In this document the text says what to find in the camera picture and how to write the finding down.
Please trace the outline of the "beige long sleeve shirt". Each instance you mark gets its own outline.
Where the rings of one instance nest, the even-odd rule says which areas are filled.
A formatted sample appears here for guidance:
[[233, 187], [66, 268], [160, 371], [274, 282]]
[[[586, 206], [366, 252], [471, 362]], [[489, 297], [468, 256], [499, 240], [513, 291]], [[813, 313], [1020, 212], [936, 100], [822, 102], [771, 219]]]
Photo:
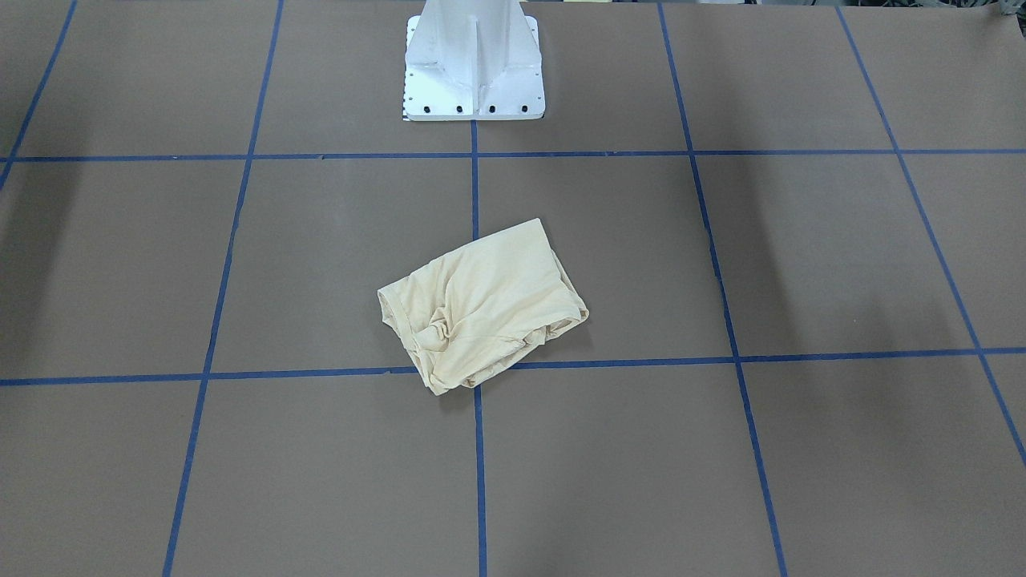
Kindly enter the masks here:
[[377, 296], [436, 397], [481, 385], [590, 315], [538, 218], [443, 253]]

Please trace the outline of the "white metal base plate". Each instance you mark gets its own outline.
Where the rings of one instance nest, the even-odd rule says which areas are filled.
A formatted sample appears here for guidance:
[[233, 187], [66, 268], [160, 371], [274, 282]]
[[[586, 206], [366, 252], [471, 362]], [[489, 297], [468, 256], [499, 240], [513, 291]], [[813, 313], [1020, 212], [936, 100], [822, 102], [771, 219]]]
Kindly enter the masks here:
[[539, 23], [520, 1], [426, 1], [406, 23], [403, 79], [406, 121], [542, 119]]

